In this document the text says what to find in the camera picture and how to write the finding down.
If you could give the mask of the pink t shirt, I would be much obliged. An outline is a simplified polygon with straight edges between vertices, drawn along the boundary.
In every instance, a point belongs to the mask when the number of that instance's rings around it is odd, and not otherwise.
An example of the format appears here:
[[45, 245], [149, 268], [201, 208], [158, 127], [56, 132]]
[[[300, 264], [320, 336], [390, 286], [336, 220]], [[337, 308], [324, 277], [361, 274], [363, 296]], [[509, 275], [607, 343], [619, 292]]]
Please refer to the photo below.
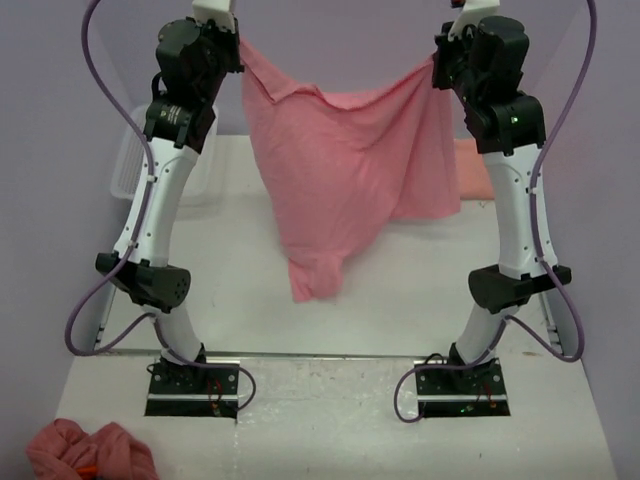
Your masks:
[[392, 220], [460, 209], [452, 102], [427, 59], [380, 89], [329, 93], [240, 47], [242, 101], [293, 299], [335, 296], [344, 262]]

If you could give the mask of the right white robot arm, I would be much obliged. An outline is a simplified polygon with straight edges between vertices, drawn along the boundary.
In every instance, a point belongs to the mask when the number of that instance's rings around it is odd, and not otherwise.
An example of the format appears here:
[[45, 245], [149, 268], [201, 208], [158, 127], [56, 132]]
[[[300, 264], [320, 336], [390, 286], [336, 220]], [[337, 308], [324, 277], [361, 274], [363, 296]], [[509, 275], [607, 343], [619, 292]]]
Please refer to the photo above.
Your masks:
[[443, 25], [435, 42], [432, 84], [451, 90], [489, 174], [499, 233], [495, 265], [472, 271], [474, 306], [450, 348], [448, 385], [467, 393], [482, 379], [505, 319], [531, 297], [571, 280], [551, 243], [542, 182], [536, 162], [546, 141], [539, 100], [520, 90], [529, 38], [517, 20], [495, 8], [461, 12]]

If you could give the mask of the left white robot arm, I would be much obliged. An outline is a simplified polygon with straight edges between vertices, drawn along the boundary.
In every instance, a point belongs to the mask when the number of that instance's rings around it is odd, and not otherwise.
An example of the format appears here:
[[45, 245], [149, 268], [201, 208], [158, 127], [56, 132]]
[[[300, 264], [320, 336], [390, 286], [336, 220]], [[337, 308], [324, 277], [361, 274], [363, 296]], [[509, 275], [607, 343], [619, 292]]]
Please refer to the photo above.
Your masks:
[[112, 252], [97, 256], [98, 272], [152, 320], [172, 380], [195, 393], [208, 379], [204, 346], [185, 306], [188, 270], [169, 262], [170, 240], [186, 182], [203, 151], [214, 103], [229, 73], [244, 67], [238, 22], [231, 13], [170, 22], [158, 34], [159, 71], [139, 136], [145, 150], [125, 227]]

